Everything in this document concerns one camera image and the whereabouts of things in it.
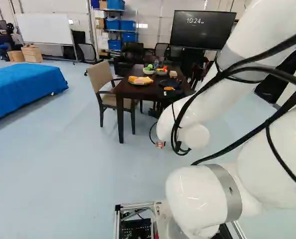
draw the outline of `blue storage bin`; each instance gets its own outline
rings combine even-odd
[[[108,40],[108,47],[110,50],[122,50],[122,42],[120,40]]]
[[[91,4],[93,8],[99,8],[99,0],[91,0]]]
[[[120,29],[120,21],[116,18],[107,18],[106,19],[106,29],[119,30]]]
[[[120,30],[135,31],[136,30],[136,22],[135,21],[128,21],[128,20],[121,20],[120,21]]]
[[[107,8],[125,10],[125,1],[124,0],[107,0]]]
[[[122,33],[123,42],[138,42],[138,34],[134,32],[123,32]]]

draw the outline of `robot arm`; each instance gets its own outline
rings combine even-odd
[[[226,69],[296,34],[296,0],[253,0],[222,50],[218,64]],[[278,66],[296,45],[254,66]],[[212,66],[199,89],[217,74]],[[263,73],[239,73],[248,81],[262,80]],[[179,140],[190,148],[205,146],[209,139],[203,122],[220,116],[256,84],[224,79],[198,95],[185,112]],[[168,141],[176,118],[190,97],[168,107],[159,118],[157,134]],[[284,163],[296,175],[296,108],[270,125],[270,137]],[[236,164],[189,166],[174,171],[166,183],[166,196],[175,225],[190,239],[211,238],[218,225],[253,216],[269,207],[296,208],[296,182],[277,161],[265,130],[248,140]],[[173,224],[169,224],[169,237]]]
[[[293,16],[283,21],[283,16]],[[226,45],[218,64],[226,69],[233,63],[251,57],[277,45],[281,41],[296,34],[296,1],[254,0],[238,22]],[[280,65],[294,50],[293,46],[272,57],[249,64],[251,66],[276,67]],[[204,81],[197,86],[202,88],[217,74],[216,66],[212,66]],[[235,75],[249,81],[263,80],[267,74],[245,72]],[[245,84],[231,80],[222,80],[206,92],[199,95],[189,106],[181,120],[179,139],[190,148],[203,147],[208,143],[209,132],[202,123],[214,119],[230,109],[241,97],[253,90],[257,84]],[[162,141],[169,141],[174,116],[177,117],[186,97],[173,104],[173,112],[169,106],[159,118],[157,135]]]

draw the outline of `blue sheet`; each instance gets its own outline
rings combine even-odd
[[[0,117],[66,89],[67,82],[58,67],[22,63],[0,68]]]

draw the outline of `grey floor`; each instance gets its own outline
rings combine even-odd
[[[137,110],[136,135],[125,113],[125,144],[119,144],[115,111],[107,110],[99,127],[97,99],[84,76],[89,65],[43,64],[60,67],[70,88],[0,119],[0,239],[111,239],[115,204],[163,199],[173,169],[220,150],[275,111],[251,93],[207,123],[211,141],[204,150],[179,157],[151,144],[152,103],[144,103],[143,115]],[[251,224],[244,227],[251,231]],[[260,236],[252,231],[249,238]]]

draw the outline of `television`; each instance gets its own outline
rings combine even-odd
[[[221,50],[236,17],[227,11],[174,11],[170,45]]]

